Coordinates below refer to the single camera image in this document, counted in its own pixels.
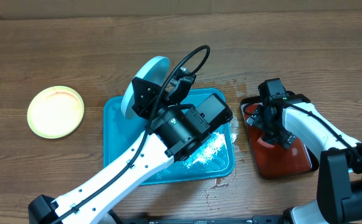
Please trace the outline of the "red-stained sponge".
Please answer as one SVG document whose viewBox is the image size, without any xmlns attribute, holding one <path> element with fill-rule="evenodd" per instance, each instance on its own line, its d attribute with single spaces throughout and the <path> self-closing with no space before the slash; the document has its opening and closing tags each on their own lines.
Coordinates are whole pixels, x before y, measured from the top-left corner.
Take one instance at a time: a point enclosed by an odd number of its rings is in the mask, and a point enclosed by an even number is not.
<svg viewBox="0 0 362 224">
<path fill-rule="evenodd" d="M 258 142 L 262 147 L 266 147 L 266 148 L 269 148 L 269 149 L 275 147 L 274 144 L 267 143 L 267 142 L 265 142 L 262 138 L 258 138 L 257 142 Z"/>
</svg>

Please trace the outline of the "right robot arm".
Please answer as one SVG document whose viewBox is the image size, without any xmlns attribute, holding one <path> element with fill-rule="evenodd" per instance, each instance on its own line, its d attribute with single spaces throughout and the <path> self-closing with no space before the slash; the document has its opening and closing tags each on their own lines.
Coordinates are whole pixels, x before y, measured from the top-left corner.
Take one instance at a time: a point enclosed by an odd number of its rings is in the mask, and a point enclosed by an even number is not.
<svg viewBox="0 0 362 224">
<path fill-rule="evenodd" d="M 240 107 L 252 149 L 290 149 L 299 139 L 318 161 L 315 200 L 286 209 L 279 223 L 351 223 L 362 220 L 362 142 L 326 120 L 303 94 L 287 91 L 279 78 L 258 86 Z"/>
</svg>

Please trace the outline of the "light blue plate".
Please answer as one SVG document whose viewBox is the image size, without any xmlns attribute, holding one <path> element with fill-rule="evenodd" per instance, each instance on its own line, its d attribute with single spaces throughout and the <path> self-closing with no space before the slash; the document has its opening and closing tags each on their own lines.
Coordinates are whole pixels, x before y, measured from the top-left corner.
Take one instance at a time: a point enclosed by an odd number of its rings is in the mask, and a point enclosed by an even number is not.
<svg viewBox="0 0 362 224">
<path fill-rule="evenodd" d="M 140 78 L 161 85 L 169 70 L 170 61 L 168 57 L 156 56 L 147 61 L 136 73 L 135 78 Z M 133 84 L 127 87 L 121 101 L 121 113 L 126 119 L 133 119 L 136 113 L 132 106 L 135 104 Z"/>
</svg>

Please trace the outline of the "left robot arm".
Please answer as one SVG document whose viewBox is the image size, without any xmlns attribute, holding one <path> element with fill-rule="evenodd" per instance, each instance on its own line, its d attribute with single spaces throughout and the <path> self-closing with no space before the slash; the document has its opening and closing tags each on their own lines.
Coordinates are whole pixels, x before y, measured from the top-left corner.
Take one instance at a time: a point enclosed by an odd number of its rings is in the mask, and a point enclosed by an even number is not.
<svg viewBox="0 0 362 224">
<path fill-rule="evenodd" d="M 128 86 L 121 112 L 147 119 L 145 130 L 116 160 L 78 188 L 57 198 L 40 195 L 28 206 L 30 223 L 114 222 L 110 210 L 157 172 L 186 160 L 211 134 L 232 119 L 213 93 L 199 106 L 182 105 L 196 73 L 179 68 L 173 78 L 182 90 L 165 90 L 167 67 L 144 65 Z"/>
</svg>

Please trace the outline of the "yellow-green plate top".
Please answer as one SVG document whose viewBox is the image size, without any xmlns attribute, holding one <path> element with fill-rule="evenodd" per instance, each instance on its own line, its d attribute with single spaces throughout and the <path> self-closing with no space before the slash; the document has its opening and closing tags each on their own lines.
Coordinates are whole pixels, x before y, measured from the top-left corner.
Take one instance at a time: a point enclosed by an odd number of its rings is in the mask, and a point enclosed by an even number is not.
<svg viewBox="0 0 362 224">
<path fill-rule="evenodd" d="M 38 93 L 27 109 L 27 123 L 38 136 L 58 139 L 75 131 L 82 122 L 82 97 L 67 86 L 51 86 Z"/>
</svg>

